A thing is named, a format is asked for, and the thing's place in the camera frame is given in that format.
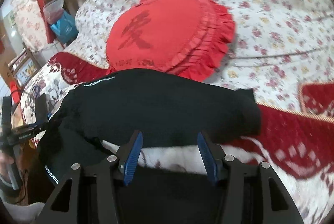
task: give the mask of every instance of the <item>blue plastic bag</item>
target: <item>blue plastic bag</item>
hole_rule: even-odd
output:
[[[66,11],[55,24],[50,25],[50,28],[63,44],[76,39],[79,33],[74,18]]]

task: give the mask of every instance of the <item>metal screw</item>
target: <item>metal screw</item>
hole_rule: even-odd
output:
[[[232,162],[234,160],[234,157],[230,154],[225,155],[224,159],[228,162]]]
[[[77,169],[79,169],[79,167],[80,167],[80,164],[78,164],[78,163],[74,163],[73,165],[72,165],[72,169],[73,170],[77,170]]]
[[[262,163],[261,163],[261,166],[262,166],[263,168],[270,168],[270,164],[269,164],[268,162],[262,162]]]
[[[117,157],[115,155],[110,155],[107,158],[108,162],[115,162],[117,160]]]

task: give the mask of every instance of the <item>chinese character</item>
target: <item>chinese character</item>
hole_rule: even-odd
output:
[[[129,47],[133,43],[136,43],[140,49],[152,48],[151,44],[140,38],[140,35],[143,32],[140,28],[151,21],[148,16],[149,11],[145,10],[131,20],[130,24],[127,25],[122,32],[122,36],[128,35],[128,38],[122,42],[118,49]]]

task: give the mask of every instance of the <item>white fabric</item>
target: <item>white fabric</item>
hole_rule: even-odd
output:
[[[19,206],[5,203],[4,205],[18,224],[30,224],[41,213],[44,203],[34,203],[29,206]]]

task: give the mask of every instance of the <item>wall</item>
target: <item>wall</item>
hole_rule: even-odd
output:
[[[3,42],[5,50],[0,54],[0,75],[1,81],[4,81],[9,86],[10,81],[13,81],[12,77],[7,74],[8,67],[4,67],[4,65],[8,65],[10,61],[12,61],[16,57],[16,53],[11,47],[9,38],[6,33],[6,29],[2,20],[0,20],[0,38]]]
[[[3,24],[12,48],[14,49],[16,55],[19,55],[23,51],[23,39],[18,31],[16,24],[12,25],[12,22],[10,21],[11,14],[12,11],[3,18]]]
[[[10,89],[6,85],[4,79],[0,78],[0,98],[10,95]]]

